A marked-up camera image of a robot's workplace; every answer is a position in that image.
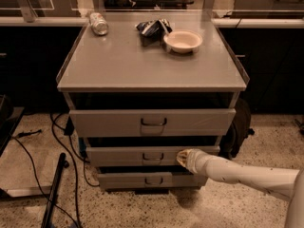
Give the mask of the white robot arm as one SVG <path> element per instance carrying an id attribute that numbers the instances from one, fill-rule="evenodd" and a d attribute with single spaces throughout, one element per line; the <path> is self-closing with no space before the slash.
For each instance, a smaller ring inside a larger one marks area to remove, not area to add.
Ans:
<path id="1" fill-rule="evenodd" d="M 184 149 L 178 163 L 213 181 L 240 183 L 289 202 L 284 228 L 304 228 L 304 169 L 249 166 L 199 149 Z"/>

